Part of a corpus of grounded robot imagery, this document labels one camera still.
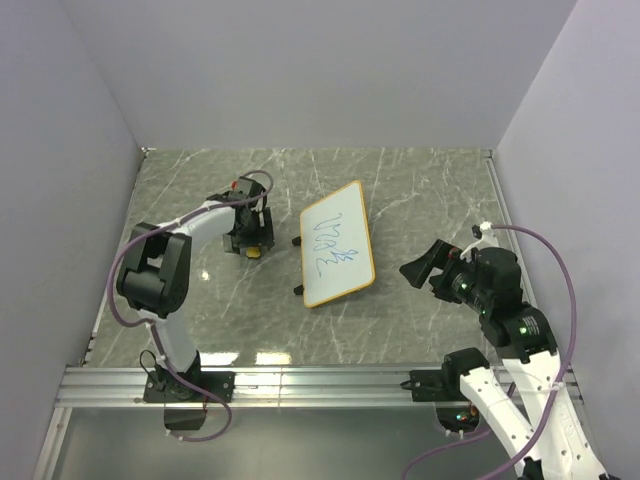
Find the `yellow bone-shaped eraser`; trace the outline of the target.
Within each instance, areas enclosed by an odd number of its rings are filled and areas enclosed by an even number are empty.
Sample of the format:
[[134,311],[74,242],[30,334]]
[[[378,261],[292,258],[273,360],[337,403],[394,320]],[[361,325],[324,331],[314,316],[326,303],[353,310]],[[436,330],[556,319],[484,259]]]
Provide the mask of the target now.
[[246,256],[250,259],[259,259],[261,255],[262,251],[259,246],[248,247],[246,250]]

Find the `yellow-framed whiteboard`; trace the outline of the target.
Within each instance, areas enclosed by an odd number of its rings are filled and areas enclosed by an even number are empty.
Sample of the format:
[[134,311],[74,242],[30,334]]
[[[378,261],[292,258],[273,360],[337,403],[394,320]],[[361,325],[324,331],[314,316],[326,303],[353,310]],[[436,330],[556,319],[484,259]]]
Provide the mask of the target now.
[[376,279],[363,187],[354,180],[299,217],[301,296],[315,308],[371,286]]

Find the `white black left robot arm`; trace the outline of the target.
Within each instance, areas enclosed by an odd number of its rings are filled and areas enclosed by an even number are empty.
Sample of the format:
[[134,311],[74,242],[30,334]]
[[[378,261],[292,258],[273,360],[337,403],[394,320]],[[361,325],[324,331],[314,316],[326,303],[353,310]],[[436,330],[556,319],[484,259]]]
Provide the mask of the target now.
[[224,251],[260,256],[274,246],[273,221],[264,199],[207,200],[196,210],[158,225],[140,223],[116,257],[109,280],[139,319],[155,348],[154,386],[180,402],[206,390],[200,354],[185,326],[183,304],[189,293],[192,256],[220,238]]

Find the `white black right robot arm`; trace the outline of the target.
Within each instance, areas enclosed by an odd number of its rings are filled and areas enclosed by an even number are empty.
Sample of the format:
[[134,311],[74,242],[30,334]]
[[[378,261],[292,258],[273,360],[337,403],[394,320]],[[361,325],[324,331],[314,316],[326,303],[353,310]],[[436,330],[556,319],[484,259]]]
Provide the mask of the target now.
[[484,337],[520,395],[518,407],[474,348],[443,361],[444,393],[475,406],[509,457],[490,478],[509,470],[521,479],[608,478],[564,382],[568,358],[560,354],[546,316],[523,298],[515,253],[488,240],[466,249],[438,240],[399,271],[412,287],[428,284],[437,299],[478,314]]

